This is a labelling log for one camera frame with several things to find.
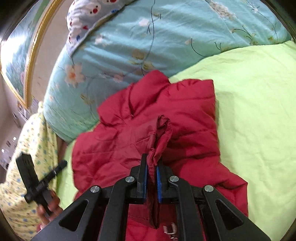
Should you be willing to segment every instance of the green bed sheet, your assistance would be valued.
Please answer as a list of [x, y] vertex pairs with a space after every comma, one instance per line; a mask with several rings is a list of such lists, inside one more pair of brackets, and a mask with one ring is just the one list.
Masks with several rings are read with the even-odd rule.
[[[249, 183], [249, 218], [279, 241], [296, 217], [296, 45], [234, 49], [170, 81], [186, 78], [214, 80], [221, 162]], [[58, 189], [63, 207], [74, 196], [71, 174], [69, 165]]]

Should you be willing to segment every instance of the red fabric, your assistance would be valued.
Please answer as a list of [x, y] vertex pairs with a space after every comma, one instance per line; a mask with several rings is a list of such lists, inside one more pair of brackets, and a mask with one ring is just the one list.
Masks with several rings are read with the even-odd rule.
[[73, 149], [77, 197], [92, 185], [107, 187], [128, 176], [148, 154], [148, 201], [130, 205], [126, 240], [169, 240], [162, 224], [174, 221], [174, 210], [159, 207], [155, 192], [161, 156], [175, 175], [194, 186], [215, 186], [247, 215], [247, 183], [219, 162], [212, 80], [170, 84], [153, 71], [109, 97], [98, 113], [101, 124], [81, 134]]

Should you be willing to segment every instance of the human hand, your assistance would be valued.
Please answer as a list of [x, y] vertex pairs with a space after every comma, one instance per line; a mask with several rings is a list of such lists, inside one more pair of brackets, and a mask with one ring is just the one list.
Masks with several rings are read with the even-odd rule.
[[47, 224], [49, 224], [52, 220], [54, 220], [60, 213], [62, 213], [63, 209], [59, 206], [60, 199], [54, 191], [50, 191], [52, 196], [52, 201], [48, 204], [48, 209], [53, 212], [53, 214], [47, 219], [45, 217], [45, 209], [42, 205], [37, 207], [38, 217], [41, 219], [41, 223], [37, 226], [37, 232], [41, 229], [45, 228]]

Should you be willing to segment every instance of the yellow polka dot fabric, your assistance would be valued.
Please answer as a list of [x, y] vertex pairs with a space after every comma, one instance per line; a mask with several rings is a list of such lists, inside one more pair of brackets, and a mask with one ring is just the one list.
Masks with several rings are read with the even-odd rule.
[[[57, 137], [48, 126], [43, 115], [43, 103], [39, 103], [38, 113], [32, 115], [24, 125], [17, 147], [8, 167], [6, 181], [0, 184], [0, 208], [15, 233], [23, 240], [31, 240], [40, 223], [35, 202], [27, 204], [25, 186], [16, 165], [21, 152], [30, 154], [39, 180], [58, 164]], [[53, 180], [49, 188], [56, 190]]]

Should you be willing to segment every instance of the metal rivet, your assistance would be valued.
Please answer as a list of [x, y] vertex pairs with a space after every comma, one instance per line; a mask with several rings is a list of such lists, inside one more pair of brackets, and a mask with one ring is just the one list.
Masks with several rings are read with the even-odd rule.
[[100, 191], [100, 187], [98, 187], [98, 186], [92, 186], [92, 187], [91, 187], [91, 192], [92, 192], [92, 193], [96, 193], [96, 192], [98, 192], [98, 191]]
[[127, 183], [132, 183], [135, 180], [134, 177], [126, 177], [126, 182]]
[[171, 182], [177, 182], [177, 181], [179, 181], [179, 178], [177, 176], [171, 176], [170, 180], [171, 180]]
[[212, 192], [212, 191], [214, 191], [214, 188], [213, 188], [211, 185], [206, 185], [206, 186], [205, 186], [205, 190], [206, 190], [207, 192]]

